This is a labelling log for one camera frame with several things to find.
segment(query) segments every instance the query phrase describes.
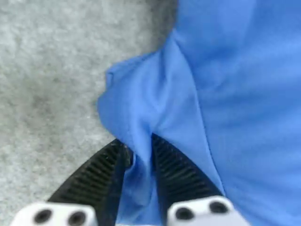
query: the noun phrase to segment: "black ridged grip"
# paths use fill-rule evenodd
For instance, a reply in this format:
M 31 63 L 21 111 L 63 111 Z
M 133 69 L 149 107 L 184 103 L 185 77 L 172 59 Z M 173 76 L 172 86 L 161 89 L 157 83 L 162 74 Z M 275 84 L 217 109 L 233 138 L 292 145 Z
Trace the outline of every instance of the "black ridged grip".
M 114 140 L 74 172 L 48 201 L 90 205 L 99 225 L 114 226 L 131 158 L 132 152 Z
M 152 155 L 163 225 L 173 203 L 222 195 L 186 155 L 155 134 L 152 135 Z

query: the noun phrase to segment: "black hole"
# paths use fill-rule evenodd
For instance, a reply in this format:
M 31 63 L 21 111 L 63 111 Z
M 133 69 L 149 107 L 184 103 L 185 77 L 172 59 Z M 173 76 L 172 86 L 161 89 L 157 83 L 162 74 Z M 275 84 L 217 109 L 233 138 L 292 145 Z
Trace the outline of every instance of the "black hole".
M 86 215 L 84 212 L 75 212 L 73 213 L 68 220 L 68 224 L 70 226 L 81 226 L 85 223 L 86 221 Z
M 221 202 L 213 202 L 210 204 L 210 210 L 212 213 L 227 213 L 228 208 Z
M 175 216 L 178 220 L 191 220 L 194 218 L 193 212 L 188 208 L 179 208 Z
M 51 215 L 51 210 L 42 210 L 36 214 L 36 216 L 34 217 L 34 222 L 37 224 L 43 224 L 50 219 Z

